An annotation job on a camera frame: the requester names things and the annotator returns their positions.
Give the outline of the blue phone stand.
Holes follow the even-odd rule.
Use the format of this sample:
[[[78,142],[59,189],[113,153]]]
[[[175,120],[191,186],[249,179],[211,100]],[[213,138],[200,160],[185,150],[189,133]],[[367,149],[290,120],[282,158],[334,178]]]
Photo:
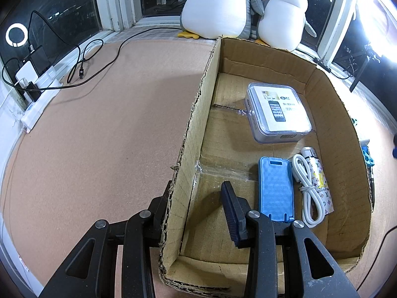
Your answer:
[[[295,215],[291,162],[261,157],[258,173],[258,210],[271,221],[291,223]]]

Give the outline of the cardboard box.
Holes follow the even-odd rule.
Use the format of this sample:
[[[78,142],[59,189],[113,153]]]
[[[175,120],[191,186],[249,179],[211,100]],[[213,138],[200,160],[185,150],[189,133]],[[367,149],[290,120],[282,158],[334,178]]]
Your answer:
[[[249,84],[294,89],[309,132],[281,142],[254,139],[244,99]],[[259,207],[261,158],[290,162],[304,147],[318,154],[334,210],[314,229],[338,265],[358,264],[371,221],[369,182],[356,130],[325,73],[284,50],[246,40],[216,41],[192,105],[169,189],[159,270],[168,286],[202,297],[241,297],[249,251],[230,238],[221,184]]]

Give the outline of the small penguin plush toy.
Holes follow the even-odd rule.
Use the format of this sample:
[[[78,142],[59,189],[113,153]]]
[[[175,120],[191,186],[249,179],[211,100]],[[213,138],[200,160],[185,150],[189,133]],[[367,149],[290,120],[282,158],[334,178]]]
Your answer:
[[[293,51],[303,33],[317,33],[306,19],[308,0],[263,0],[264,13],[256,27],[256,41],[273,48]]]

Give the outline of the blue clip with round end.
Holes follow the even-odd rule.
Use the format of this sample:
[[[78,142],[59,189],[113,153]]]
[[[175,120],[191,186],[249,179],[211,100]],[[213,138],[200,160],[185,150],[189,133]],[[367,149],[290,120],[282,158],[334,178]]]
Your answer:
[[[374,160],[373,160],[373,158],[370,155],[368,146],[367,145],[363,145],[361,147],[361,151],[363,153],[363,159],[365,161],[366,166],[368,168],[373,167],[374,166]]]

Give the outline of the white charger on strip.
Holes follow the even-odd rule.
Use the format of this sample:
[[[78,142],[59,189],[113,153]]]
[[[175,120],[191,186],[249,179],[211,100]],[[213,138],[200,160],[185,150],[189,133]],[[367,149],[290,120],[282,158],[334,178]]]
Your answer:
[[[15,74],[15,78],[17,79],[17,83],[21,87],[25,88],[29,85],[29,83],[35,83],[39,76],[32,62],[26,61]]]

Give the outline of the patterned white lighter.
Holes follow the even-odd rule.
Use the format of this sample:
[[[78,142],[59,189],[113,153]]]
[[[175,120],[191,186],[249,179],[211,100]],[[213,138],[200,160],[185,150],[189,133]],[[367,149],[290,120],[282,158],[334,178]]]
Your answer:
[[[312,175],[312,184],[319,194],[324,207],[324,214],[328,215],[334,211],[331,191],[324,174],[324,168],[321,160],[313,147],[304,147],[301,149],[301,155],[307,161]]]

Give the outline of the white power strip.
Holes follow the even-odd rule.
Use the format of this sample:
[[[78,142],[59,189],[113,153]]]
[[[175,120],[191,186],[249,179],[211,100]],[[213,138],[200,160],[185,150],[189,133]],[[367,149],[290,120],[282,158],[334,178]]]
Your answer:
[[[61,87],[59,80],[56,78],[57,71],[53,66],[50,66],[35,82],[39,88],[45,87]],[[50,101],[60,92],[59,89],[45,90],[41,93],[38,100],[32,102],[24,112],[21,122],[29,133],[37,121],[43,114],[45,108],[49,105]]]

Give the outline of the large penguin plush toy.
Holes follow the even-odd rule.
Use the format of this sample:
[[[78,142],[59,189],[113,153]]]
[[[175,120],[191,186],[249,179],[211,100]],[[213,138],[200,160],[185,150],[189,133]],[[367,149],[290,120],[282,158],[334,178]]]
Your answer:
[[[264,14],[262,0],[179,0],[184,6],[180,14],[179,38],[218,37],[248,39],[252,15]]]

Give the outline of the clear plastic phone box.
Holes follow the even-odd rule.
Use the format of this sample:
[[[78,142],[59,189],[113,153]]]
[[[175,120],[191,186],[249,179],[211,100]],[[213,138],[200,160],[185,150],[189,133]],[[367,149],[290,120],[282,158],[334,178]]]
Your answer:
[[[251,82],[244,104],[258,143],[298,142],[312,131],[298,93],[287,85]]]

